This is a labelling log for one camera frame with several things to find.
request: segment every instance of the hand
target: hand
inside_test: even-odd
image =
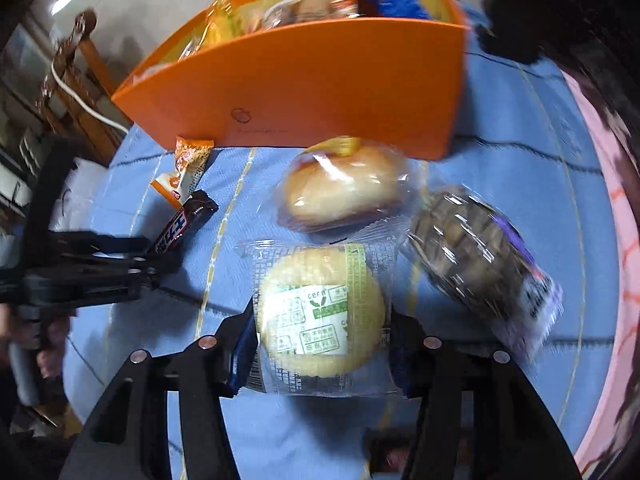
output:
[[[69,316],[54,320],[47,329],[50,348],[38,352],[38,366],[44,378],[56,377],[62,373],[62,358],[65,355],[65,339],[69,333]],[[29,332],[19,319],[12,316],[9,307],[0,303],[0,340],[21,341],[29,338]],[[0,368],[9,365],[6,345],[0,346]]]

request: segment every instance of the pink cloth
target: pink cloth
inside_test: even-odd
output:
[[[639,387],[630,384],[630,378],[634,352],[640,353],[640,349],[636,349],[640,344],[640,246],[636,223],[636,218],[640,218],[640,179],[613,131],[582,93],[578,81],[567,73],[563,72],[563,75],[587,123],[600,160],[613,209],[620,264],[618,322],[609,370],[591,424],[575,453],[575,461],[587,477],[598,462],[612,460],[624,446],[640,412],[640,402],[629,401],[631,398],[640,400],[640,394],[629,395],[630,392],[638,393]],[[625,409],[621,410],[625,393]]]

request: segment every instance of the green label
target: green label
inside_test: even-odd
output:
[[[367,260],[363,244],[345,244],[347,288],[354,318],[367,317]],[[348,326],[344,327],[348,336]]]
[[[341,312],[347,312],[347,302],[341,301],[329,306],[322,306],[314,309],[314,319],[320,319],[321,317],[332,316],[333,314],[340,314]]]
[[[300,333],[305,354],[319,354],[340,348],[333,325],[324,325]]]

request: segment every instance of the wooden chair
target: wooden chair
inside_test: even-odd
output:
[[[85,10],[76,17],[74,30],[68,40],[63,41],[54,56],[53,67],[56,74],[62,81],[74,90],[78,96],[90,108],[97,111],[96,103],[90,96],[87,88],[82,82],[81,73],[74,65],[76,51],[79,50],[85,58],[90,71],[94,74],[104,93],[111,97],[117,88],[116,82],[111,78],[107,66],[100,58],[98,51],[91,41],[89,35],[95,29],[97,18],[92,9]],[[120,145],[120,136],[116,131],[105,123],[94,118],[87,113],[79,104],[66,93],[53,76],[49,73],[44,79],[40,88],[40,99],[37,103],[38,110],[49,121],[53,131],[65,137],[75,138],[63,121],[53,113],[51,109],[51,99],[56,96],[64,105],[66,111],[72,119],[72,123],[82,137],[85,155],[95,162],[108,166],[113,155]],[[126,118],[123,126],[130,128],[133,122]]]

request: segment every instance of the orange box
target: orange box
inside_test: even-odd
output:
[[[245,18],[277,1],[231,0]],[[217,146],[309,146],[350,135],[442,158],[462,89],[465,18],[453,0],[421,2],[437,20],[298,23],[175,61],[204,30],[203,10],[112,99],[167,149],[176,136]]]

